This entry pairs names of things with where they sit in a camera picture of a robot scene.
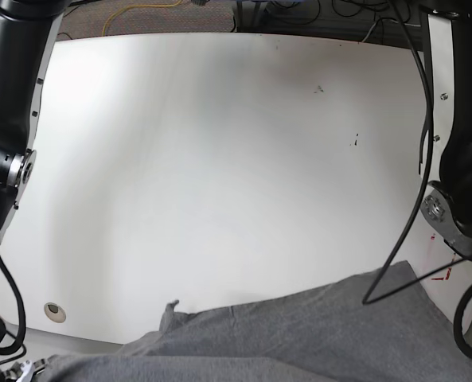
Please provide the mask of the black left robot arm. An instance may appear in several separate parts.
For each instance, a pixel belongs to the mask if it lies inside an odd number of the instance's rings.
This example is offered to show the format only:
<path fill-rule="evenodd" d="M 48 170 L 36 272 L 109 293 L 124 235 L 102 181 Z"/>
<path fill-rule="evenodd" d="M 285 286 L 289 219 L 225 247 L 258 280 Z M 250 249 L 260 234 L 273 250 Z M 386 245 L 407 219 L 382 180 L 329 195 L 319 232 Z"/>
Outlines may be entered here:
<path fill-rule="evenodd" d="M 433 104 L 431 184 L 472 243 L 472 1 L 422 1 L 419 19 Z"/>

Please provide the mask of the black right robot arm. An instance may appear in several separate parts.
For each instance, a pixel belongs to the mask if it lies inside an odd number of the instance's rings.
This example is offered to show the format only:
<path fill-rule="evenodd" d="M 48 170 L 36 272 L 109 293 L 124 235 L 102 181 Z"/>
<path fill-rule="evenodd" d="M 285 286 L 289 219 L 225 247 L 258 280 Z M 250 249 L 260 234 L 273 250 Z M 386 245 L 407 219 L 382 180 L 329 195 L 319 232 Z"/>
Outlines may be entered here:
<path fill-rule="evenodd" d="M 0 1 L 0 245 L 35 166 L 41 95 L 68 1 Z M 23 357 L 26 316 L 20 291 L 0 255 L 0 271 L 17 303 L 12 343 L 0 318 L 0 367 Z M 0 369 L 0 381 L 5 379 Z"/>

